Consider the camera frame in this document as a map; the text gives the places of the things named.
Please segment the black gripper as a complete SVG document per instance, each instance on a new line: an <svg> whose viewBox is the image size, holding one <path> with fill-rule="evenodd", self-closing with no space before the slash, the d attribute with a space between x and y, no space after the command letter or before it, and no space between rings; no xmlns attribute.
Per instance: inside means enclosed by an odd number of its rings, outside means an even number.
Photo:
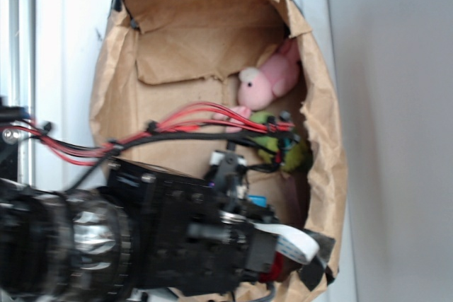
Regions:
<svg viewBox="0 0 453 302"><path fill-rule="evenodd" d="M277 236L256 227L273 218L268 209L202 179L122 159L109 171L105 194L130 221L135 288L224 294L270 271Z"/></svg>

